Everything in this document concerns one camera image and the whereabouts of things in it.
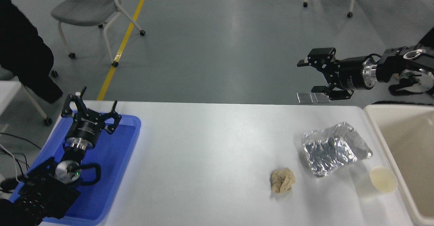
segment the blue tray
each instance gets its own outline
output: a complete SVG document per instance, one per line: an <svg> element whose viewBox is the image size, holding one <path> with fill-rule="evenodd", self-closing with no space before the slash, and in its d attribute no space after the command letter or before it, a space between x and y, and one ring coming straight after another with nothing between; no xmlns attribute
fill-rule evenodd
<svg viewBox="0 0 434 226"><path fill-rule="evenodd" d="M60 120L51 138L42 148L29 170L34 169L52 156L57 162L60 161L64 153L62 144L72 122L71 118ZM65 217L60 220L45 218L43 221L72 226L94 226L100 223L113 203L136 144L140 126L140 119L136 116L122 115L121 122L112 135L103 130L95 148L88 150L82 161L82 164L98 163L101 166L101 180L92 186L78 187L77 190L81 192L81 195L66 212ZM91 181L95 178L95 170L83 170L81 176L84 181ZM10 198L12 202L19 197L18 191L22 186L23 183L20 183L15 189Z"/></svg>

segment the beige bin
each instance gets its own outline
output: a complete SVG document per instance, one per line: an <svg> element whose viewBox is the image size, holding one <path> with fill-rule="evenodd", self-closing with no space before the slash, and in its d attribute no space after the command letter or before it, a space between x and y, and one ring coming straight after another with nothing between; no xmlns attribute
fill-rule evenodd
<svg viewBox="0 0 434 226"><path fill-rule="evenodd" d="M370 105L367 113L411 218L434 225L434 107Z"/></svg>

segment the crumpled aluminum foil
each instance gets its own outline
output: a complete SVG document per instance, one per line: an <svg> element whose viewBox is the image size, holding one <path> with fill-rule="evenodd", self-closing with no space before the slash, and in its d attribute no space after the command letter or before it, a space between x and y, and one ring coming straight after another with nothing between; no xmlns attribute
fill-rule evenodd
<svg viewBox="0 0 434 226"><path fill-rule="evenodd" d="M372 156L372 150L359 133L345 122L304 133L302 147L310 170L317 177L324 177L345 164Z"/></svg>

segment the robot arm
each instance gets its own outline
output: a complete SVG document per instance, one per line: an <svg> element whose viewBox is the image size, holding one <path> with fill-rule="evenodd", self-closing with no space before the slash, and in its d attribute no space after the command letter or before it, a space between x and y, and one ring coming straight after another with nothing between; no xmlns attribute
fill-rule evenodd
<svg viewBox="0 0 434 226"><path fill-rule="evenodd" d="M434 87L434 50L421 44L386 50L382 56L336 60L335 48L312 49L298 67L312 66L321 72L327 86L314 86L312 93L324 93L331 100L350 99L354 90L370 90L377 81L389 82L399 74L399 83L389 86L392 95L419 94Z"/></svg>
<svg viewBox="0 0 434 226"><path fill-rule="evenodd" d="M49 158L22 178L24 185L19 190L20 197L13 203L0 200L1 225L39 225L45 217L62 218L79 197L79 186L91 186L101 178L99 164L82 164L88 150L95 147L102 130L112 134L121 121L115 111L116 101L109 113L98 113L88 109L82 100L86 87L75 95L68 95L61 116L73 118L73 123L66 134L64 154L59 162ZM73 113L70 103L77 106ZM107 119L114 123L106 125ZM95 169L93 181L82 181L80 175L84 169Z"/></svg>

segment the white paper cup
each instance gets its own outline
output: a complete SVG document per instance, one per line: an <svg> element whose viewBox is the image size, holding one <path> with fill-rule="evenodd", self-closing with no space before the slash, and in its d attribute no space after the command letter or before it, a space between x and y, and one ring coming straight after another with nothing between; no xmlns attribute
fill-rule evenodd
<svg viewBox="0 0 434 226"><path fill-rule="evenodd" d="M397 185L396 176L391 170L384 166L376 166L360 180L355 188L361 197L374 197L395 191Z"/></svg>

